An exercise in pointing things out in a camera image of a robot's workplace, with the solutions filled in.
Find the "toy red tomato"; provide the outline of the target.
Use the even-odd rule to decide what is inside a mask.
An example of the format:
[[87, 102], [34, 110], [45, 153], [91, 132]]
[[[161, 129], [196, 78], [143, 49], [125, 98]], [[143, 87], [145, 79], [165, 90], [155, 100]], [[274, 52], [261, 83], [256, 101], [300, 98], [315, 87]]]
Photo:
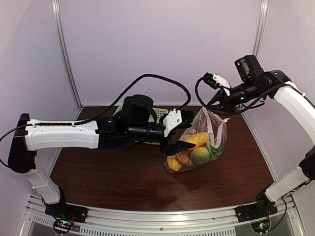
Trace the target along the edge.
[[182, 151], [176, 155], [177, 161], [183, 165], [188, 167], [193, 167], [194, 164], [190, 159], [190, 152], [189, 151]]

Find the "toy yellow lemon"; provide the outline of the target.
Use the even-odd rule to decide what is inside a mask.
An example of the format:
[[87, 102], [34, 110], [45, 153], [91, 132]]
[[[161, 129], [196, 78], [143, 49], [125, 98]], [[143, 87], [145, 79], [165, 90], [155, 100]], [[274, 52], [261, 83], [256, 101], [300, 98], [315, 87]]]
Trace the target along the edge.
[[179, 171], [182, 165], [176, 160], [171, 157], [167, 159], [168, 167], [173, 171]]

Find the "toy green yellow mango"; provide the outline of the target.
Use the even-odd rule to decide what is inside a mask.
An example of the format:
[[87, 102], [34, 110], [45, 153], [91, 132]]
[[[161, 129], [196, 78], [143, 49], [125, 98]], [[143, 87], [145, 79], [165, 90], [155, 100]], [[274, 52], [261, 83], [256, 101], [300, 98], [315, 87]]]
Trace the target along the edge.
[[204, 164], [210, 159], [210, 152], [206, 147], [198, 147], [190, 154], [190, 159], [194, 165]]

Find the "clear zip top bag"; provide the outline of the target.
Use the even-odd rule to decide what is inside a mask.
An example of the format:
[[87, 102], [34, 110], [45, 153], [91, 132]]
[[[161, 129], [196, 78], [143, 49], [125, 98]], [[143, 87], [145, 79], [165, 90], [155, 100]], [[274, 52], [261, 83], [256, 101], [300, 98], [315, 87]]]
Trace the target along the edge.
[[194, 144], [194, 147], [168, 156], [164, 166], [169, 173], [180, 173], [196, 169], [217, 160], [223, 153], [227, 141], [228, 118], [201, 108], [192, 126], [184, 131], [180, 141]]

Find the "toy bok choy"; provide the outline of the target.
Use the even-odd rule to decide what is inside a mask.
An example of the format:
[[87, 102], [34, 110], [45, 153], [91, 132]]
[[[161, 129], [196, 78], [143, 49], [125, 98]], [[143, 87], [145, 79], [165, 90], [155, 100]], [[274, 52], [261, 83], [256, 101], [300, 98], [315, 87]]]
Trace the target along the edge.
[[223, 152], [223, 148], [224, 148], [224, 144], [220, 144], [220, 146], [218, 148], [214, 148], [213, 146], [211, 145], [208, 145], [208, 150], [209, 150], [209, 153], [210, 153], [210, 158], [209, 160], [210, 161], [214, 161], [214, 160], [217, 160], [222, 152]]

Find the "green plastic basket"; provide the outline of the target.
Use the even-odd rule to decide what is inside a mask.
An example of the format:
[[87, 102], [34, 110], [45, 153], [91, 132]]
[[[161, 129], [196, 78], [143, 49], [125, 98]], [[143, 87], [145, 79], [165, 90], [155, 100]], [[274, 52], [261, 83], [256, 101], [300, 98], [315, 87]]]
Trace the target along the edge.
[[[115, 116], [118, 112], [122, 110], [122, 105], [118, 106], [116, 111], [113, 113], [113, 116]], [[164, 108], [156, 108], [153, 107], [153, 110], [156, 113], [157, 116], [157, 123], [159, 123], [159, 120], [162, 118], [163, 115], [168, 114], [168, 110]], [[152, 142], [144, 142], [145, 144], [150, 144], [150, 145], [159, 145], [159, 143], [152, 143]]]

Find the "toy orange mango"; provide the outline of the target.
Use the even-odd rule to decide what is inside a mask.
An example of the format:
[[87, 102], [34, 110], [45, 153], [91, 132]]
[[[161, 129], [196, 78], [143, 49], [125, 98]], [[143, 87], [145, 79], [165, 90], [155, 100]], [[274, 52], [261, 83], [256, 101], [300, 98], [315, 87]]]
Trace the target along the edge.
[[194, 144], [195, 146], [192, 149], [195, 149], [207, 144], [208, 140], [209, 134], [206, 132], [202, 132], [187, 136], [185, 142]]

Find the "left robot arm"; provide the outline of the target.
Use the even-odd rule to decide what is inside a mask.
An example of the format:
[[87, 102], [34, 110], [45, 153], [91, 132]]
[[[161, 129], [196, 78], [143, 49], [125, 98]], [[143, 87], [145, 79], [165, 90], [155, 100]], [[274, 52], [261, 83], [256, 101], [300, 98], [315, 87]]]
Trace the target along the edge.
[[13, 139], [7, 165], [23, 174], [46, 204], [59, 218], [71, 213], [60, 187], [52, 182], [36, 161], [36, 152], [45, 148], [114, 149], [130, 141], [158, 143], [160, 151], [169, 156], [195, 147], [195, 144], [172, 141], [178, 128], [190, 127], [192, 111], [173, 109], [158, 118], [153, 100], [145, 95], [124, 99], [122, 109], [112, 117], [98, 116], [80, 121], [38, 121], [22, 114]]

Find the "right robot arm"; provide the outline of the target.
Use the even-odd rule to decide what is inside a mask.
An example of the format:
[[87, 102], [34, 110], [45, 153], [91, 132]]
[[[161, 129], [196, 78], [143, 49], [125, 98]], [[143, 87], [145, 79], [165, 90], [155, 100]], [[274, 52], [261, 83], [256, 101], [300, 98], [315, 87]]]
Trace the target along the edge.
[[[302, 126], [311, 141], [315, 140], [315, 106], [295, 84], [280, 70], [264, 71], [255, 55], [246, 55], [234, 62], [242, 83], [231, 87], [218, 74], [206, 73], [202, 81], [218, 92], [205, 106], [209, 111], [223, 116], [238, 115], [267, 97], [276, 100]], [[251, 207], [257, 217], [274, 210], [275, 201], [296, 188], [314, 180], [315, 150], [311, 149], [299, 165], [272, 183], [256, 198]]]

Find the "right circuit board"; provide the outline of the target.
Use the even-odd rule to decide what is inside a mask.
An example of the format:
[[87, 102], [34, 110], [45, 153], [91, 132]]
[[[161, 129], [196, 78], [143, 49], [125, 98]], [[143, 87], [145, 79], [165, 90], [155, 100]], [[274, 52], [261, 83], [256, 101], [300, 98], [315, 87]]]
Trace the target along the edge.
[[261, 235], [269, 231], [271, 228], [271, 221], [270, 219], [251, 221], [250, 226], [255, 233]]

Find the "circuit board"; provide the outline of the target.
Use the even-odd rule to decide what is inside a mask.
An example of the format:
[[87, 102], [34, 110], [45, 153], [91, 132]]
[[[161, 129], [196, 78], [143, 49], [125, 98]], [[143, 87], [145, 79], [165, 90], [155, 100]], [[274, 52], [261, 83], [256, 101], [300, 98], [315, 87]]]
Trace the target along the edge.
[[270, 219], [251, 221], [250, 226], [255, 233], [261, 235], [269, 231], [271, 228], [271, 221]]
[[57, 233], [57, 234], [67, 234], [71, 231], [71, 229], [73, 228], [74, 223], [73, 221], [67, 220], [67, 219], [55, 219], [54, 223], [53, 223], [53, 230]]

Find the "left circuit board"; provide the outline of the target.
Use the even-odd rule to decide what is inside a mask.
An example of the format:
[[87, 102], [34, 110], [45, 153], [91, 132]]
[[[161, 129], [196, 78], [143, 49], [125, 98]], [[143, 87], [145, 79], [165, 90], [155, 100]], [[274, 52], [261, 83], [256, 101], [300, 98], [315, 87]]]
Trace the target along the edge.
[[71, 229], [73, 228], [74, 223], [73, 221], [67, 220], [67, 219], [55, 219], [54, 223], [53, 223], [53, 230], [57, 233], [57, 234], [67, 234], [71, 231]]

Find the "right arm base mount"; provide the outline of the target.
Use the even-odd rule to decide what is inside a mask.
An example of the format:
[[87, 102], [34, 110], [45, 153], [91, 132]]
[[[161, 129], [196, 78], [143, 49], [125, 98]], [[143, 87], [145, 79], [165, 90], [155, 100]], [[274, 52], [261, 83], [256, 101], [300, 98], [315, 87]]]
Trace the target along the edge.
[[278, 212], [277, 207], [273, 203], [239, 205], [234, 210], [239, 223], [264, 218]]

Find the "right aluminium frame post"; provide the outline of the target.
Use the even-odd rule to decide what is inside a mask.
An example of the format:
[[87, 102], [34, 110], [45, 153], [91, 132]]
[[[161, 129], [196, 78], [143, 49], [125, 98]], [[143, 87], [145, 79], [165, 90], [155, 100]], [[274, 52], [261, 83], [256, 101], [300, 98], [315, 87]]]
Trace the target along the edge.
[[256, 28], [256, 35], [255, 35], [253, 51], [252, 51], [252, 53], [256, 57], [258, 57], [259, 51], [262, 46], [262, 41], [263, 41], [265, 28], [266, 28], [267, 16], [268, 16], [268, 0], [261, 0], [257, 28]]

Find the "aluminium frame post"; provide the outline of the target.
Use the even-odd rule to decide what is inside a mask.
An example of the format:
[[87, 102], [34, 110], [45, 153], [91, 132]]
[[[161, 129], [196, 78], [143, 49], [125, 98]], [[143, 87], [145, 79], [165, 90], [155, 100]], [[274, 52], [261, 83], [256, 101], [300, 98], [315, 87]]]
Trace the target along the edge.
[[267, 16], [268, 16], [268, 0], [261, 0], [257, 28], [256, 28], [256, 35], [255, 35], [253, 51], [252, 51], [252, 53], [256, 57], [258, 57], [259, 51], [262, 46], [262, 41], [263, 41], [265, 28], [266, 28]]
[[71, 68], [71, 64], [70, 64], [70, 60], [68, 56], [68, 51], [67, 51], [67, 46], [66, 46], [66, 41], [65, 41], [64, 31], [63, 31], [60, 3], [58, 0], [52, 0], [51, 3], [52, 3], [52, 10], [53, 10], [53, 15], [55, 19], [57, 37], [59, 41], [59, 46], [61, 50], [61, 56], [63, 60], [66, 77], [69, 82], [70, 90], [74, 98], [76, 107], [78, 109], [81, 109], [83, 106], [79, 97], [78, 89], [77, 89], [77, 86], [73, 77], [73, 72], [72, 72], [72, 68]]

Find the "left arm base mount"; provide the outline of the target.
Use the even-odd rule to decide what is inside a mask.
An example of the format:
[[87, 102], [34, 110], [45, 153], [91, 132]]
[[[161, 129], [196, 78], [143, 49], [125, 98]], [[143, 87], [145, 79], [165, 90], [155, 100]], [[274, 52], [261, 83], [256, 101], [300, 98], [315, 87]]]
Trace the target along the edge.
[[51, 215], [55, 219], [64, 219], [71, 222], [85, 223], [88, 209], [82, 206], [75, 206], [65, 204], [61, 206], [59, 204], [47, 205], [45, 214]]

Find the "front aluminium rail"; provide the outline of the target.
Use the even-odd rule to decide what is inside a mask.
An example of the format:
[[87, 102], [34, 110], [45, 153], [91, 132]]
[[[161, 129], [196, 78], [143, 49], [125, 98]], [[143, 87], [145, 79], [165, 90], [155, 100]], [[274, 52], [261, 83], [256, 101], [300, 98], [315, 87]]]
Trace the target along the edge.
[[269, 217], [239, 221], [240, 206], [184, 211], [125, 211], [89, 207], [85, 222], [75, 222], [69, 236], [259, 236], [257, 226], [270, 223], [268, 236], [304, 236], [291, 196], [276, 202]]

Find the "left aluminium frame post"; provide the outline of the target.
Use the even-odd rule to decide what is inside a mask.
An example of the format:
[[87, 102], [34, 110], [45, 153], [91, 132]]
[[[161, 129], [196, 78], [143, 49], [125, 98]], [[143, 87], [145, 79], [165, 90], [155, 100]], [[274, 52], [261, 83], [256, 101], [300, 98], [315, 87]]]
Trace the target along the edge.
[[68, 56], [68, 51], [67, 51], [67, 46], [66, 46], [66, 41], [65, 41], [64, 31], [63, 31], [60, 3], [58, 0], [52, 0], [51, 3], [52, 3], [52, 10], [53, 10], [53, 15], [55, 19], [57, 37], [59, 41], [59, 46], [61, 50], [61, 56], [63, 60], [66, 77], [69, 82], [70, 90], [74, 98], [76, 107], [78, 109], [81, 109], [83, 106], [79, 97], [78, 89], [77, 89], [77, 86], [73, 77], [73, 72], [72, 72], [72, 68], [71, 68], [71, 64], [70, 64], [70, 60]]

